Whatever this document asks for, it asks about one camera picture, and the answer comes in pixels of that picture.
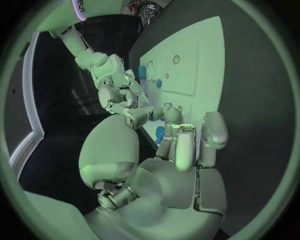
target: white robot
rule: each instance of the white robot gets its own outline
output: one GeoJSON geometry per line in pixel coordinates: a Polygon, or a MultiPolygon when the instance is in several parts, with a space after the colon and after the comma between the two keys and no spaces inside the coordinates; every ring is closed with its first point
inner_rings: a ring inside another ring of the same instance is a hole
{"type": "Polygon", "coordinates": [[[74,26],[50,34],[91,73],[101,106],[113,114],[91,131],[79,157],[83,182],[100,190],[99,208],[85,216],[94,232],[102,239],[212,239],[227,207],[222,177],[213,168],[216,150],[228,140],[221,114],[204,116],[196,159],[196,129],[184,123],[181,107],[148,106],[122,59],[94,52],[74,26]],[[163,116],[164,135],[156,156],[139,164],[135,130],[163,116]]]}

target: blue object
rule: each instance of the blue object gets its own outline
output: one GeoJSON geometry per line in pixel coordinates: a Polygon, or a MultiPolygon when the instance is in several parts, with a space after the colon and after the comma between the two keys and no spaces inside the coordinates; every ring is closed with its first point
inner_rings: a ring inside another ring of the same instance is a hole
{"type": "Polygon", "coordinates": [[[146,66],[138,66],[138,78],[140,80],[147,78],[147,68],[146,68],[146,66]]]}
{"type": "Polygon", "coordinates": [[[165,128],[163,126],[158,126],[155,132],[156,135],[156,144],[160,144],[165,135],[165,128]]]}
{"type": "Polygon", "coordinates": [[[161,79],[158,79],[156,82],[156,86],[160,89],[163,85],[163,81],[161,79]]]}

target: humanoid robot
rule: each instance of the humanoid robot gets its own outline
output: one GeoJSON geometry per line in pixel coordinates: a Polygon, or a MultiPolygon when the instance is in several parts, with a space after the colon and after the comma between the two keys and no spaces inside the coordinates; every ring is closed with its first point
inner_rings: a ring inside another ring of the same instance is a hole
{"type": "Polygon", "coordinates": [[[118,239],[211,239],[227,206],[222,177],[213,169],[216,150],[228,140],[222,115],[204,116],[196,159],[196,128],[184,123],[181,107],[148,106],[145,92],[122,59],[94,52],[74,26],[50,34],[91,73],[101,106],[112,113],[90,132],[79,157],[83,182],[100,190],[100,209],[86,216],[93,230],[104,239],[111,239],[112,226],[118,239]],[[156,156],[139,164],[135,130],[161,117],[164,135],[156,156]],[[188,221],[189,228],[179,219],[188,221]]]}

